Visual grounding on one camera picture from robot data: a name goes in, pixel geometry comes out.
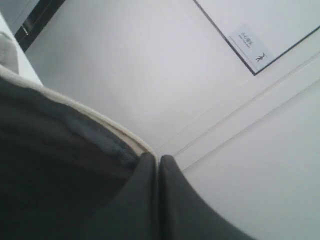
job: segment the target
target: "cream fabric trim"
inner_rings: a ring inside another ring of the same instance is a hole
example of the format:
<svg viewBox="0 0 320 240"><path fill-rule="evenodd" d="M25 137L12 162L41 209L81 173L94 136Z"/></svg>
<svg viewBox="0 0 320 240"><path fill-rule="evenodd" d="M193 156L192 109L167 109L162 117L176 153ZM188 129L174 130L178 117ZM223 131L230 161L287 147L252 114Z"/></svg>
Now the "cream fabric trim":
<svg viewBox="0 0 320 240"><path fill-rule="evenodd" d="M44 86L40 86L36 83L33 83L13 71L3 67L0 65L0 76L7 80L8 82L17 85L22 88L34 89L41 93L46 98L67 106L70 106L77 110L78 112L88 116L92 120L98 122L103 125L109 131L118 136L121 140L123 140L126 144L128 144L135 153L139 156L144 152L150 152L155 159L157 159L157 155L154 150L146 144L143 140L141 140L138 136L134 135L132 132L121 126L120 124L112 121L108 117L96 112L95 110L74 101L73 99L66 97L58 92L55 92L51 89L48 89Z"/></svg>

